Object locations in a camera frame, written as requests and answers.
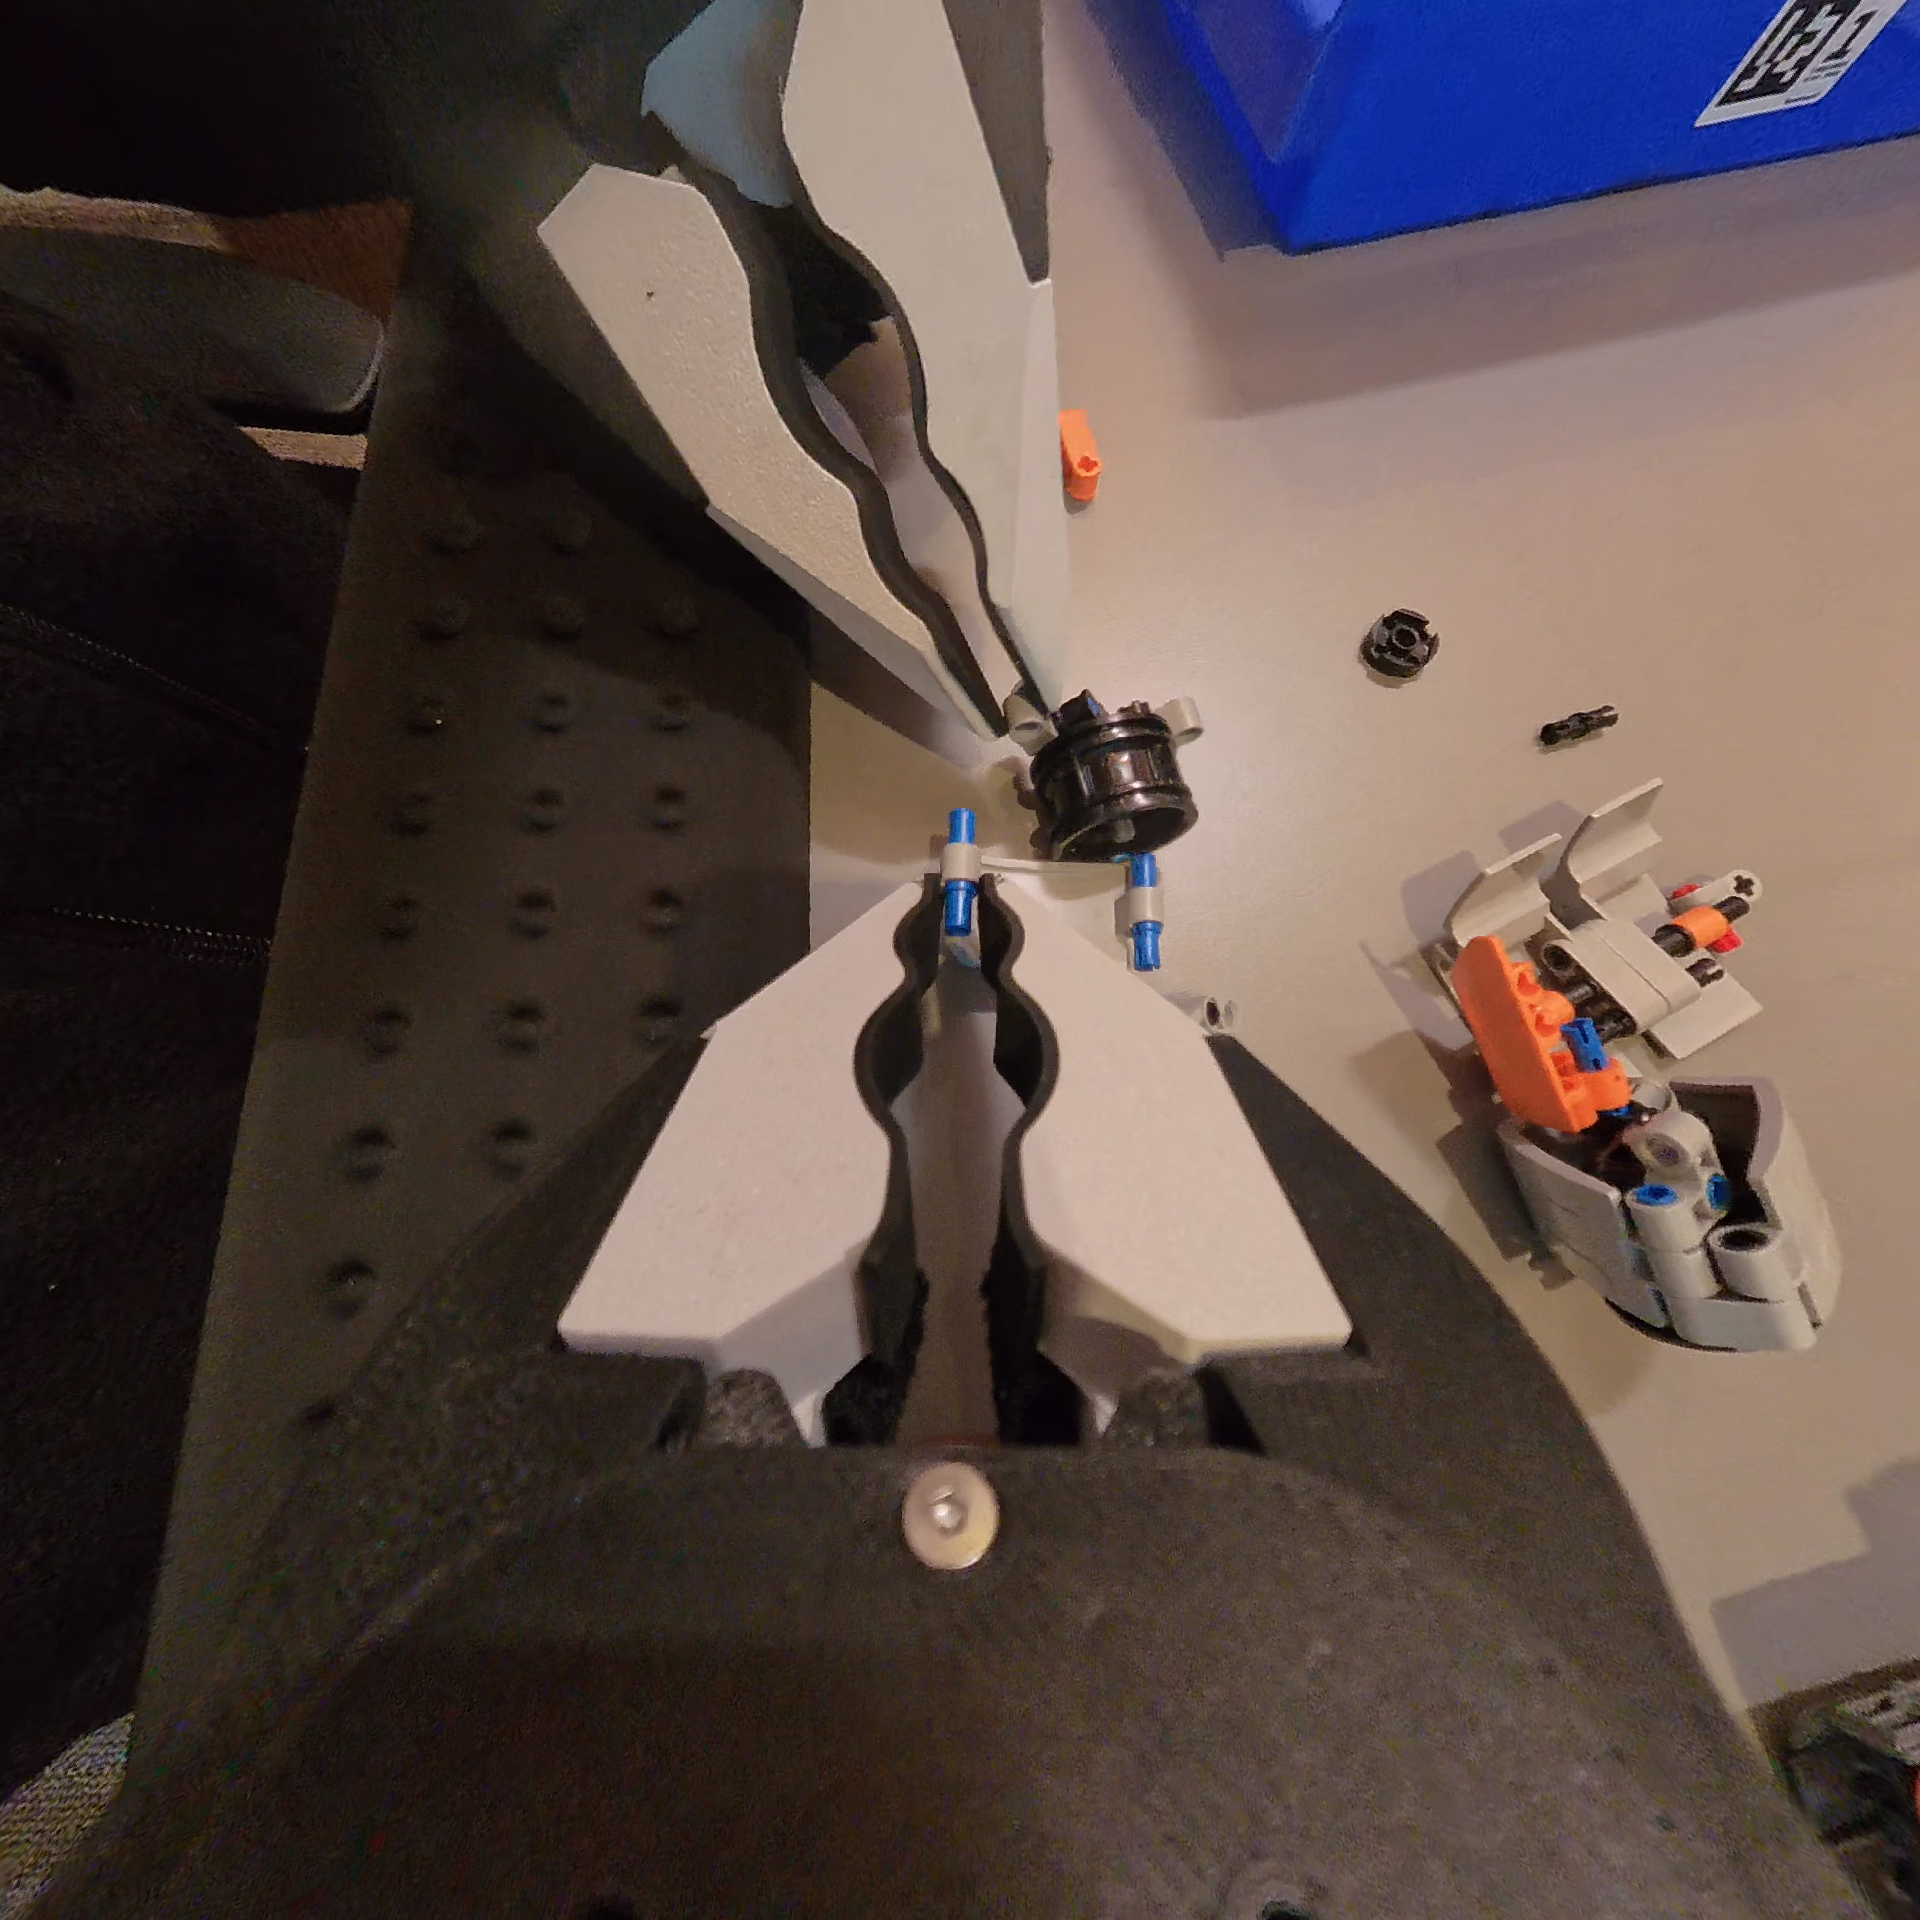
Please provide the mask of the grey panel with blue pins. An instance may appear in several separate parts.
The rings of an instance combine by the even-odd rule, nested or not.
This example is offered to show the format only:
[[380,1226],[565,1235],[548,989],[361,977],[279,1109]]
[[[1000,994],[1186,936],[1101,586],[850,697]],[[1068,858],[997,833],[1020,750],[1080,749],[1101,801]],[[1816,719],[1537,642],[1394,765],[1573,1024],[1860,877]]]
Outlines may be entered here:
[[[1124,941],[1126,968],[1135,975],[1158,975],[1162,968],[1162,904],[1158,858],[1142,851],[1119,853],[1095,863],[1119,881],[1116,923]],[[951,953],[975,952],[975,905],[986,877],[1062,878],[1062,863],[1020,856],[983,856],[975,842],[972,807],[953,807],[946,839],[938,849],[941,941]]]

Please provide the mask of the grey orange tracked toy robot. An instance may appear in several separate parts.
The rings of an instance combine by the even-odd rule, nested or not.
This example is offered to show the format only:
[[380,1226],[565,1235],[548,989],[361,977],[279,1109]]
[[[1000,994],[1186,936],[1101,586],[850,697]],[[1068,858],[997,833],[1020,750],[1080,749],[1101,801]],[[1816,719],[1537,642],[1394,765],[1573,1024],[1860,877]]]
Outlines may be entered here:
[[1917,1665],[1860,1671],[1752,1713],[1801,1816],[1874,1915],[1917,1915]]

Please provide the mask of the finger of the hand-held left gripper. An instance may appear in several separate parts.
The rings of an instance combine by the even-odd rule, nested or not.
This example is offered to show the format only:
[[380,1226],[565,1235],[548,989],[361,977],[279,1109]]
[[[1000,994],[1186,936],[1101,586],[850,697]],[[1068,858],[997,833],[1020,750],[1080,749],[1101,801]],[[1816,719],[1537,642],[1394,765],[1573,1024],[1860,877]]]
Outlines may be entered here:
[[540,238],[708,517],[925,705],[1000,736],[1000,697],[908,563],[878,474],[809,393],[781,263],[737,195],[596,162]]
[[1016,245],[938,2],[804,2],[781,85],[806,209],[886,296],[924,458],[1038,705],[1070,642],[1054,297]]

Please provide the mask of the blue plastic bin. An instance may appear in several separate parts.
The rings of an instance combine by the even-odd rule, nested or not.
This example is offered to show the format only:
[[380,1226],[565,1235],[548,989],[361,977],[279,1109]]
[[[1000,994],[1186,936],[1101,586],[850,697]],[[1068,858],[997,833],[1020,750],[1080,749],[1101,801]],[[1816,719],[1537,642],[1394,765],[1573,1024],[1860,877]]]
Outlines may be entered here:
[[1917,129],[1917,5],[1087,5],[1215,250],[1290,256]]

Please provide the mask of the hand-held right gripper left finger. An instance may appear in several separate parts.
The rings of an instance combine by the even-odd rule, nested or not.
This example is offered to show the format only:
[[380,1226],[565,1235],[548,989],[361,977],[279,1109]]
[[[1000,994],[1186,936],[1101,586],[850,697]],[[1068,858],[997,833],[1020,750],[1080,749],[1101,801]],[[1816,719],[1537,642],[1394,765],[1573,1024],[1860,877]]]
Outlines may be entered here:
[[916,930],[938,936],[938,905],[905,882],[704,1033],[559,1312],[567,1351],[768,1376],[804,1442],[829,1441],[829,1392],[894,1305],[873,1245],[910,1182],[856,1045],[886,1009],[919,1039]]

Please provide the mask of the grey fabric cushion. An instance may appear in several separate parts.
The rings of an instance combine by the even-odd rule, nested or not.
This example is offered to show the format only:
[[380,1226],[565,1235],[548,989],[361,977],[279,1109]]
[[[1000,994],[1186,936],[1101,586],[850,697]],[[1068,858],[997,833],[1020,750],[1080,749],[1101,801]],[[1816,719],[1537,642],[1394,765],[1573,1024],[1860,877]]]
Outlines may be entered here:
[[12,1791],[1,1806],[1,1915],[24,1915],[79,1850],[127,1773],[133,1714],[121,1714],[60,1752]]

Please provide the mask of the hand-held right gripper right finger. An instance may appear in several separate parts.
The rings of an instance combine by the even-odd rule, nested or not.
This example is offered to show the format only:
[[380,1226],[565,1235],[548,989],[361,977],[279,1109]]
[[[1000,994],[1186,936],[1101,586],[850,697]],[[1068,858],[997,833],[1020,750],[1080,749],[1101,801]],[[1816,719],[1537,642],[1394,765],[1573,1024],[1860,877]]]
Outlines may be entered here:
[[1022,881],[992,882],[1000,1435],[1101,1434],[1157,1371],[1336,1354],[1353,1319],[1212,1035]]

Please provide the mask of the black toy wheel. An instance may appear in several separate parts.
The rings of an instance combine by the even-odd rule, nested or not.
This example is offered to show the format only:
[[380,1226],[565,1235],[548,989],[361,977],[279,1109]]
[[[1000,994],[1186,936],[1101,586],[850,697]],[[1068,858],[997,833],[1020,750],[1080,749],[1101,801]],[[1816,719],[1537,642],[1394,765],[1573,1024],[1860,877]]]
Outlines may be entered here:
[[1205,733],[1189,697],[1109,711],[1089,690],[1044,711],[1020,694],[1000,706],[1025,754],[1016,792],[1032,811],[1031,846],[1055,865],[1157,856],[1198,825],[1180,753]]

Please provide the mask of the grey shell assembly with pins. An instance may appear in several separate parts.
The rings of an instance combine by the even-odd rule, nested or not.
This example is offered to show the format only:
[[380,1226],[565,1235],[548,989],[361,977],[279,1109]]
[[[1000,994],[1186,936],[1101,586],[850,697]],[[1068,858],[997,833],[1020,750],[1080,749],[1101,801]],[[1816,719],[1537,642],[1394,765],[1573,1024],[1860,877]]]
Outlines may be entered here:
[[1582,1135],[1504,1118],[1546,1255],[1646,1334],[1710,1354],[1801,1354],[1839,1296],[1825,1195],[1764,1077],[1644,1080]]

